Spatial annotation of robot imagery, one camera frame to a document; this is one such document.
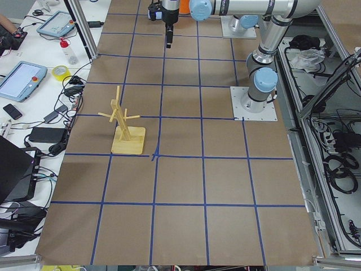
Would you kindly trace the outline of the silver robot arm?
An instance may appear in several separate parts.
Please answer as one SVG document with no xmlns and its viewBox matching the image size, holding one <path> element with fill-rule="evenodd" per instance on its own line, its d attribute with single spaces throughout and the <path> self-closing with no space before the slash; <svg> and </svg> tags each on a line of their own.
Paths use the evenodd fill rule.
<svg viewBox="0 0 361 271">
<path fill-rule="evenodd" d="M 192 18 L 204 21 L 212 15 L 279 15 L 283 19 L 299 18 L 317 8 L 320 1 L 190 1 Z M 162 1 L 162 20 L 166 29 L 166 47 L 173 43 L 173 25 L 178 21 L 179 1 Z"/>
<path fill-rule="evenodd" d="M 250 87 L 241 98 L 242 106 L 250 113 L 261 113 L 268 96 L 275 90 L 278 74 L 270 67 L 274 55 L 294 18 L 300 18 L 317 8 L 320 1 L 269 1 L 266 15 L 271 20 L 258 49 L 247 60 Z"/>
</svg>

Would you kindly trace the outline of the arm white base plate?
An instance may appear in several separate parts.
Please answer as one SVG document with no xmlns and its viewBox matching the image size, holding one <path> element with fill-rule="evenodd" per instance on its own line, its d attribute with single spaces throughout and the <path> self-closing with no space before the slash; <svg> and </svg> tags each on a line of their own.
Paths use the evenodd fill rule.
<svg viewBox="0 0 361 271">
<path fill-rule="evenodd" d="M 221 17 L 222 34 L 224 38 L 256 39 L 255 26 L 257 15 L 223 16 Z"/>
<path fill-rule="evenodd" d="M 276 110 L 271 95 L 266 101 L 256 102 L 248 95 L 248 87 L 232 86 L 231 100 L 235 120 L 239 121 L 277 121 Z"/>
</svg>

